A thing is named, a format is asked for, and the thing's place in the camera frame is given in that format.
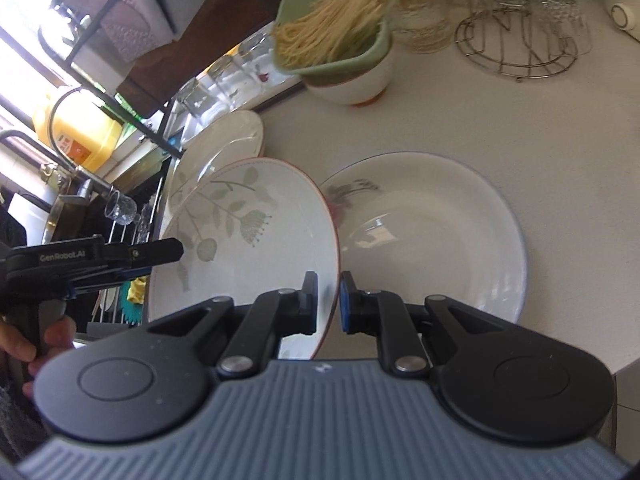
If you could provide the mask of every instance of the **blue gripper pad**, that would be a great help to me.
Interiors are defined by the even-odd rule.
[[[155,440],[55,437],[18,469],[33,480],[613,480],[628,466],[593,439],[551,449],[487,440],[426,383],[364,360],[273,361],[223,383]]]

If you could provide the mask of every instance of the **faucet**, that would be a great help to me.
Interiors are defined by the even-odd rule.
[[[81,187],[85,191],[90,192],[91,190],[93,190],[101,194],[105,198],[107,198],[113,192],[114,187],[109,182],[92,173],[87,168],[83,168],[82,166],[72,166],[49,146],[46,146],[43,143],[33,139],[25,132],[13,129],[2,130],[0,131],[0,144],[4,144],[5,140],[9,137],[18,137],[19,139],[30,145],[34,150],[49,158],[52,162],[55,162],[57,165],[68,170],[71,174],[71,177],[75,181],[82,183]],[[86,184],[87,181],[91,183],[91,186],[88,189]]]

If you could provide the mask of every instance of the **noodles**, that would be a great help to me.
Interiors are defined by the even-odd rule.
[[[286,68],[315,66],[357,56],[370,46],[386,0],[318,0],[306,16],[273,30]]]

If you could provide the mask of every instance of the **white bowl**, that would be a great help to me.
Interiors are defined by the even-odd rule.
[[[518,221],[470,168],[431,153],[386,153],[321,186],[337,224],[342,270],[358,288],[421,304],[444,294],[510,322],[524,304]]]
[[[303,77],[306,88],[314,95],[339,105],[365,105],[382,95],[393,75],[394,50],[373,68],[355,74],[341,74],[331,78]]]
[[[284,338],[279,357],[315,355],[334,311],[339,259],[329,209],[308,176],[272,158],[230,164],[201,179],[162,237],[178,238],[184,255],[153,269],[150,320],[214,296],[251,304],[269,290],[300,288],[313,270],[316,333]]]

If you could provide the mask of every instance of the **plate with red rim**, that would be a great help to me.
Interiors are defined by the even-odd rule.
[[[184,254],[153,269],[150,320],[215,296],[251,304],[268,290],[300,288],[312,270],[318,275],[316,333],[284,338],[278,355],[316,354],[334,312],[340,264],[331,214],[306,174],[266,157],[229,164],[200,180],[162,237],[178,238]]]

